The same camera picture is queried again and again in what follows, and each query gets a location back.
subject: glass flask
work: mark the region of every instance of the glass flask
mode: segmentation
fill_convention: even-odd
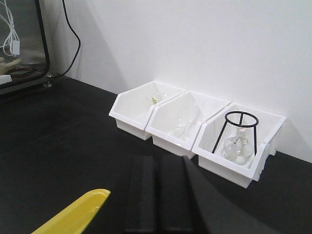
[[[224,141],[224,156],[238,165],[245,165],[252,154],[253,146],[246,139],[246,129],[238,127],[236,136],[229,137]]]

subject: flask stand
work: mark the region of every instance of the flask stand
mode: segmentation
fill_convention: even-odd
[[[231,115],[231,114],[240,114],[239,123],[234,123],[234,122],[229,120],[228,115]],[[248,116],[252,117],[255,120],[255,123],[254,124],[250,124],[250,125],[243,125],[242,122],[243,122],[244,115],[248,115]],[[214,145],[214,149],[213,149],[212,153],[213,154],[215,153],[215,150],[216,150],[216,148],[217,148],[217,146],[218,146],[218,144],[220,142],[220,139],[221,139],[221,137],[223,135],[223,132],[225,130],[225,127],[226,127],[227,123],[230,123],[231,125],[234,125],[236,127],[241,127],[241,128],[253,128],[254,155],[256,155],[256,153],[257,153],[257,129],[256,129],[256,126],[258,125],[259,120],[258,120],[258,118],[256,116],[254,116],[254,115],[252,115],[252,114],[250,114],[248,112],[243,112],[243,111],[231,111],[231,112],[226,113],[224,125],[223,125],[223,127],[221,129],[221,132],[219,134],[218,139],[216,140],[216,143]]]

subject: storage bin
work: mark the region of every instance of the storage bin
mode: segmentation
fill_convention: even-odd
[[[256,127],[257,153],[256,155],[253,154],[249,162],[243,166],[229,161],[224,157],[223,142],[227,138],[235,136],[237,130],[231,124],[226,125],[218,147],[214,154],[211,153],[225,122],[225,114],[230,111],[248,112],[259,119],[259,124]],[[252,180],[259,180],[269,154],[275,155],[278,134],[285,120],[286,117],[283,116],[232,103],[202,125],[192,151],[198,154],[198,164],[200,167],[247,188]],[[254,119],[248,117],[243,118],[243,124],[251,125],[253,123]],[[252,128],[247,129],[246,138],[254,146],[254,132]]]
[[[117,127],[143,140],[151,134],[145,132],[154,108],[185,92],[163,83],[151,81],[117,96],[109,116],[116,119]]]
[[[228,101],[186,91],[155,108],[146,131],[153,143],[173,154],[192,158],[191,151],[202,123],[222,110]]]

